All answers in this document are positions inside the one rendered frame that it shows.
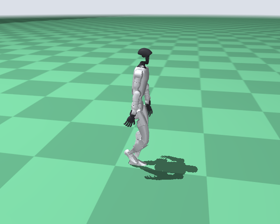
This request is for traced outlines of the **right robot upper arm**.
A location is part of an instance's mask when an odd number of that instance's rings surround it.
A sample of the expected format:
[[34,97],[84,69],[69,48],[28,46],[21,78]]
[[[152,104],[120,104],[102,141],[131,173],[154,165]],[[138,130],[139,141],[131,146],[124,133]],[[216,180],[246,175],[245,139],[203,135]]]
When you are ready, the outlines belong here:
[[133,94],[135,91],[138,91],[141,96],[141,91],[139,91],[141,79],[143,77],[143,71],[142,70],[136,70],[134,72],[134,84],[133,84]]

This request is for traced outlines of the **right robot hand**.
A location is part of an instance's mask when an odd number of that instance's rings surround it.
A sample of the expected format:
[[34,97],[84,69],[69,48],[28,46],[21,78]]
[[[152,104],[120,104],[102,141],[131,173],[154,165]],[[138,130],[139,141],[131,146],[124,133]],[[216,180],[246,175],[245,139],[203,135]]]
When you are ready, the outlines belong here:
[[[127,127],[131,127],[132,126],[132,124],[134,124],[135,125],[135,116],[136,115],[132,115],[131,114],[132,113],[132,110],[131,110],[131,112],[130,112],[130,116],[127,118],[127,121],[124,123],[124,125],[126,125]],[[127,124],[126,124],[127,123]],[[128,125],[129,124],[129,125]]]

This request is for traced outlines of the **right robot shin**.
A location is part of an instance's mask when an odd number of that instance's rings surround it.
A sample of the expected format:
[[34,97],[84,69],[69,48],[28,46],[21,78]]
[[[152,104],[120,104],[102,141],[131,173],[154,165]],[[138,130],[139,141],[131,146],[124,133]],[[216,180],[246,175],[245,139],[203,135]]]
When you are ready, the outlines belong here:
[[143,141],[143,139],[139,139],[139,141],[137,141],[134,145],[133,148],[128,152],[130,155],[142,150],[143,148],[145,148],[147,145],[145,145],[145,142]]

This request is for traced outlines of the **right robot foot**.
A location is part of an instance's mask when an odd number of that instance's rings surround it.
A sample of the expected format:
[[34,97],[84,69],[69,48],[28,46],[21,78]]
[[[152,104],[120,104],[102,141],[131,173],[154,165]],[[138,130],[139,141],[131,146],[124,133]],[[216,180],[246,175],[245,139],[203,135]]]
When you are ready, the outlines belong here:
[[124,154],[129,158],[129,160],[132,162],[132,163],[134,163],[134,164],[138,164],[138,159],[134,156],[134,154],[132,154],[132,155],[130,155],[128,152],[129,152],[130,150],[125,150],[124,151]]

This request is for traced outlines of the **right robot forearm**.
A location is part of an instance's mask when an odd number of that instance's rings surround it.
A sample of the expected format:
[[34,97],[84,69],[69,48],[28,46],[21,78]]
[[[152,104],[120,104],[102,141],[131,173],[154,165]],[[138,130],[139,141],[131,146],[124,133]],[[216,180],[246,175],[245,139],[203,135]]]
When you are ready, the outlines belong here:
[[138,105],[139,105],[139,96],[140,96],[140,93],[138,91],[135,91],[134,94],[133,94],[133,106],[132,106],[132,115],[135,115],[137,110],[138,110]]

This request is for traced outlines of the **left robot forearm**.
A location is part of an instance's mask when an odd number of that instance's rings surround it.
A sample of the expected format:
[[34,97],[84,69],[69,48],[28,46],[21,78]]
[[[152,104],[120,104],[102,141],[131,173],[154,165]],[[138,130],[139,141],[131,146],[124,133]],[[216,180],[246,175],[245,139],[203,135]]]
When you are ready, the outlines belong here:
[[149,104],[149,100],[150,100],[150,94],[149,94],[149,89],[148,90],[145,90],[145,94],[144,94],[144,96],[145,96],[145,103],[146,104]]

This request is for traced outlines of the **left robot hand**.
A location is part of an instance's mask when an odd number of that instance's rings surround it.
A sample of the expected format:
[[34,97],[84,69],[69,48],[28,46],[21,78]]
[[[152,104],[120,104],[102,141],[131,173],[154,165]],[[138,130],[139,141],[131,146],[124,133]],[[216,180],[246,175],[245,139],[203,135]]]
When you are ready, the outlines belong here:
[[151,105],[151,101],[149,100],[149,104],[145,103],[145,105],[146,105],[146,108],[147,108],[148,115],[150,117],[150,115],[153,113],[152,108],[150,106]]

